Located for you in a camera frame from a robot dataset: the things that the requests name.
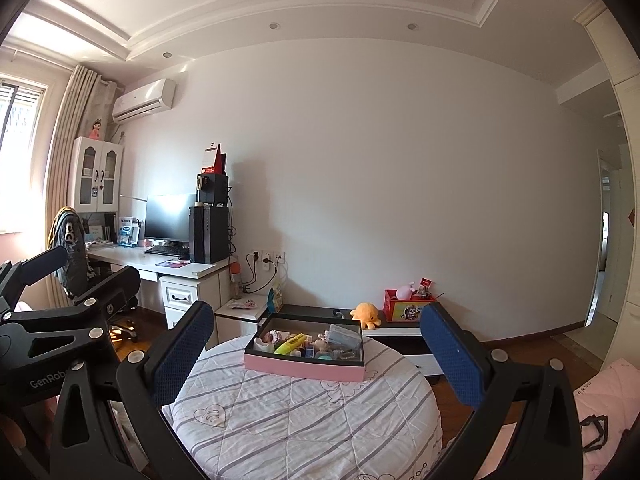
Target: doorway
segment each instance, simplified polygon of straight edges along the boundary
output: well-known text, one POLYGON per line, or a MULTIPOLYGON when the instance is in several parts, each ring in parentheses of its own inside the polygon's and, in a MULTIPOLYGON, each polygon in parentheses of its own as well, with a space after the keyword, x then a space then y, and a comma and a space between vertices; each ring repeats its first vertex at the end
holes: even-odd
POLYGON ((618 326, 625 303, 634 243, 634 184, 628 145, 620 145, 622 167, 600 160, 602 239, 593 298, 585 326, 566 336, 601 360, 618 326))

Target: window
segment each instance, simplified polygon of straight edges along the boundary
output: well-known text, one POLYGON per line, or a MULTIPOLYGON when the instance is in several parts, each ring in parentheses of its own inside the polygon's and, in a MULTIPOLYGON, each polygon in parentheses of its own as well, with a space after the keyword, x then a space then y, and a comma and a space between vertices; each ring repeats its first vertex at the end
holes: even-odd
POLYGON ((43 88, 0 76, 0 233, 24 230, 31 142, 43 88))

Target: striped quilt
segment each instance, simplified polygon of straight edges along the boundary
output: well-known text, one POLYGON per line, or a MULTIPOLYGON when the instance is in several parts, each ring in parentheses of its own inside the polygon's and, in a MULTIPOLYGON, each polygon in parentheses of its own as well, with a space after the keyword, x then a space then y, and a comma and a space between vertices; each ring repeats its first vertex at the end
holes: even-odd
POLYGON ((410 480, 442 446, 429 383, 365 338, 366 380, 335 383, 246 370, 251 336, 203 352, 163 412, 216 480, 410 480))

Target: orange octopus plush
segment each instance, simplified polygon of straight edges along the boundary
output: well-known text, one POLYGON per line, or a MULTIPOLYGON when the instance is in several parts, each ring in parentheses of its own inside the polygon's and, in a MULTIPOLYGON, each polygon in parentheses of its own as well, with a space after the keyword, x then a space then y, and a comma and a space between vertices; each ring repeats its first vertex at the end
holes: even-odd
POLYGON ((373 303, 361 303, 350 314, 351 319, 360 321, 363 330, 366 328, 375 330, 382 324, 382 321, 378 319, 378 309, 373 303))

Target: computer monitor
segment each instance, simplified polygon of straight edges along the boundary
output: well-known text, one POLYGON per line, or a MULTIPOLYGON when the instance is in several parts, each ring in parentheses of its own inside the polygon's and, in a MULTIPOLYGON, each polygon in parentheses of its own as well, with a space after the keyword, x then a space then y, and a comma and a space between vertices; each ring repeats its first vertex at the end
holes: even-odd
POLYGON ((145 238, 189 241, 189 207, 196 195, 154 195, 146 199, 145 238))

